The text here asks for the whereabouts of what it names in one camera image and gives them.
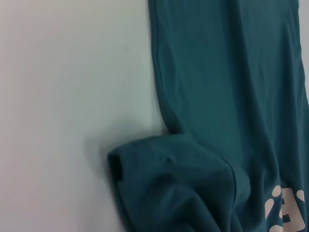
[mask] teal garment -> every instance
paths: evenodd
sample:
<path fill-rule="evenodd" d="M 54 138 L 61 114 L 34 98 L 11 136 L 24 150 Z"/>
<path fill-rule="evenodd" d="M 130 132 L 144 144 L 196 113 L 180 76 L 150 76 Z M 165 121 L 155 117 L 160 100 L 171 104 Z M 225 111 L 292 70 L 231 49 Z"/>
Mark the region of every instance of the teal garment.
<path fill-rule="evenodd" d="M 309 231 L 298 0 L 149 0 L 172 135 L 108 157 L 130 232 Z"/>

